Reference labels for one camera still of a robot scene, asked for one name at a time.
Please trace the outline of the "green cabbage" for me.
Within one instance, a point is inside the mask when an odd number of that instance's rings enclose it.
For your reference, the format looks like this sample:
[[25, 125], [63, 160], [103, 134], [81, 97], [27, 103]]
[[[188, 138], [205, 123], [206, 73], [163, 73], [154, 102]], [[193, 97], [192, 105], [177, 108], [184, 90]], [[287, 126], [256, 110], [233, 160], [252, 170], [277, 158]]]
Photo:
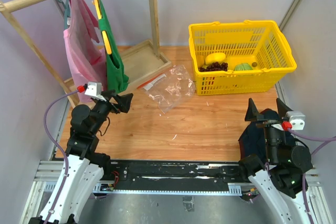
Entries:
[[251, 71], [253, 67], [248, 63], [241, 63], [235, 66], [234, 71]]

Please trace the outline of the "clear zip top bag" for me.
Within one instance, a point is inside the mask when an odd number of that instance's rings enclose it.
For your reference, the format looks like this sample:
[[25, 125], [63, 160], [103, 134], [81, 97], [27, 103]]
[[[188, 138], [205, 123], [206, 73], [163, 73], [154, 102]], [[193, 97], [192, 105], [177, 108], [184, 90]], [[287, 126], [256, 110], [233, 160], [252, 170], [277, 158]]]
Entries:
[[165, 114], [188, 101], [194, 95], [196, 86], [185, 66], [177, 65], [140, 86], [140, 90]]

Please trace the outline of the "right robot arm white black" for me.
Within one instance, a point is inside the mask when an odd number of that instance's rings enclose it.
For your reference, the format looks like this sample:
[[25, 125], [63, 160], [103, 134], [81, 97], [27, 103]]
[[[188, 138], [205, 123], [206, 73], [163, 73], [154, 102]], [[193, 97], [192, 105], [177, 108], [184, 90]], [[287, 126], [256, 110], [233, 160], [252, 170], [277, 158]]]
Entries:
[[268, 205], [277, 223], [317, 223], [310, 210], [306, 172], [313, 168], [306, 146], [288, 144], [286, 133], [303, 130], [305, 115], [276, 100], [278, 119], [261, 114], [253, 99], [248, 100], [245, 121], [255, 122], [264, 131], [266, 163], [251, 154], [238, 164], [238, 177], [251, 182]]

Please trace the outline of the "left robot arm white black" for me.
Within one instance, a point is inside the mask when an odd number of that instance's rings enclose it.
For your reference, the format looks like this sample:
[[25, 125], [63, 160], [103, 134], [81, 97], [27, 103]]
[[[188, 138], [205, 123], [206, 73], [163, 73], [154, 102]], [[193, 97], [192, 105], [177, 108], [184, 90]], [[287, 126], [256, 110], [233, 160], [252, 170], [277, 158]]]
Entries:
[[99, 180], [108, 179], [114, 172], [110, 156], [97, 153], [97, 133], [109, 114], [128, 113], [133, 93], [118, 95], [104, 91], [94, 98], [93, 108], [77, 105], [71, 113], [70, 138], [61, 150], [64, 164], [56, 187], [38, 217], [29, 223], [77, 223], [82, 210]]

